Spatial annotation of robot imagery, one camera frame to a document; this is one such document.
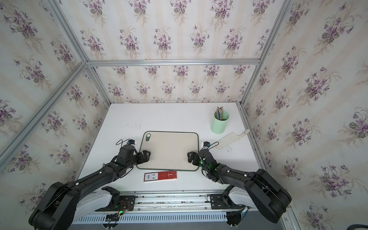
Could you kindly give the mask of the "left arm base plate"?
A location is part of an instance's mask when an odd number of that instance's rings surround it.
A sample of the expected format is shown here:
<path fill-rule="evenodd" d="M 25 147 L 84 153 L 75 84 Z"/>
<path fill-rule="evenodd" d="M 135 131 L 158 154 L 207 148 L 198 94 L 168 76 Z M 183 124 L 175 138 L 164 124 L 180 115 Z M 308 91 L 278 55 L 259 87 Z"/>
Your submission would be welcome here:
<path fill-rule="evenodd" d="M 102 191 L 107 192 L 108 195 L 111 196 L 111 199 L 107 205 L 104 205 L 100 209 L 97 209 L 96 212 L 118 210 L 132 211 L 134 209 L 136 200 L 135 196 L 122 195 L 117 189 L 110 186 L 103 187 Z"/>

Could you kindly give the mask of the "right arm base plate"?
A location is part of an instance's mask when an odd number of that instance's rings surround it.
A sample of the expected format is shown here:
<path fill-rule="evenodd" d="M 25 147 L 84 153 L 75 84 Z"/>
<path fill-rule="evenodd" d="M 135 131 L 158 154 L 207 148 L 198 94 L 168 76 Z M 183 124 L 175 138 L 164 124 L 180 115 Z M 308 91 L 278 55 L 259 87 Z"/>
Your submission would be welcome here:
<path fill-rule="evenodd" d="M 212 210 L 220 209 L 242 209 L 245 205 L 237 205 L 231 201 L 228 196 L 222 194 L 209 194 L 206 197 L 207 202 L 210 203 Z"/>

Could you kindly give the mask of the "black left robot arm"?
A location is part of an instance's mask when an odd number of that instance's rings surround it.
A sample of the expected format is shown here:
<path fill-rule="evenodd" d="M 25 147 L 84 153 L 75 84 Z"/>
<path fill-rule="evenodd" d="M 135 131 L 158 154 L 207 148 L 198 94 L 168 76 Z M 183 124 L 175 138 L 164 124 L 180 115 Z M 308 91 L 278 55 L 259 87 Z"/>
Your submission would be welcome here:
<path fill-rule="evenodd" d="M 137 152 L 134 145 L 124 145 L 111 162 L 79 180 L 56 182 L 45 192 L 28 223 L 36 230 L 66 230 L 72 224 L 77 204 L 98 188 L 122 178 L 127 169 L 146 163 L 151 153 Z"/>

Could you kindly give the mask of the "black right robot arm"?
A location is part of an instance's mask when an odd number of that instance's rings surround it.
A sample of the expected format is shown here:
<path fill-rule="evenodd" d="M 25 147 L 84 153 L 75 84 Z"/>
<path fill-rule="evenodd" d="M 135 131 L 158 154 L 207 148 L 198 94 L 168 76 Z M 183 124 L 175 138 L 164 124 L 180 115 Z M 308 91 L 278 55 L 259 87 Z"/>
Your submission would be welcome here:
<path fill-rule="evenodd" d="M 245 190 L 258 211 L 270 222 L 277 223 L 292 201 L 291 195 L 267 171 L 243 172 L 216 162 L 209 149 L 189 152 L 188 162 L 204 170 L 215 183 Z"/>

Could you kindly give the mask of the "white cleaver knife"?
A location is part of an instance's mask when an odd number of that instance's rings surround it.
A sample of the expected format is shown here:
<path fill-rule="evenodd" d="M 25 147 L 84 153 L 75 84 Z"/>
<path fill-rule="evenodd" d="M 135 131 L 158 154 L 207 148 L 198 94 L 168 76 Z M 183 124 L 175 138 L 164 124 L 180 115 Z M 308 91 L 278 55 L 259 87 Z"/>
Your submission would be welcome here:
<path fill-rule="evenodd" d="M 249 129 L 245 130 L 243 133 L 241 133 L 239 135 L 236 134 L 235 132 L 232 132 L 232 133 L 226 135 L 225 137 L 223 137 L 222 139 L 220 139 L 218 141 L 218 145 L 216 146 L 216 148 L 221 150 L 221 149 L 231 145 L 232 143 L 240 140 L 241 138 L 247 136 L 249 132 L 250 132 Z"/>

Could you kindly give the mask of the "beige green-rimmed cutting board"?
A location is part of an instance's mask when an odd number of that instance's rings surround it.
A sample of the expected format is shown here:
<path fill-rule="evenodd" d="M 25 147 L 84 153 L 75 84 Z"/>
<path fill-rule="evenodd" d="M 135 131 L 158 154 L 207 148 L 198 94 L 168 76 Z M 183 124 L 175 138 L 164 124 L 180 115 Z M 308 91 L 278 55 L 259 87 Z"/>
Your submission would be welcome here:
<path fill-rule="evenodd" d="M 138 165 L 141 170 L 195 172 L 197 166 L 188 162 L 189 152 L 198 152 L 199 136 L 194 132 L 147 131 L 140 151 L 150 152 L 149 161 Z"/>

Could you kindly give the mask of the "mint green pencil cup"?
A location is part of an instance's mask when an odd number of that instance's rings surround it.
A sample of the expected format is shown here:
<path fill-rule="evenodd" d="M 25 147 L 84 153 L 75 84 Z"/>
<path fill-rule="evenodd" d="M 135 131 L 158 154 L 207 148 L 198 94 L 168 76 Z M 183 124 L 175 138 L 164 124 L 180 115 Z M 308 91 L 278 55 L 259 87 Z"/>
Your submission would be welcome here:
<path fill-rule="evenodd" d="M 226 129 L 226 125 L 227 125 L 229 118 L 230 118 L 230 115 L 227 111 L 222 112 L 221 119 L 218 118 L 218 113 L 215 112 L 213 116 L 212 124 L 210 126 L 211 131 L 215 134 L 222 134 Z"/>

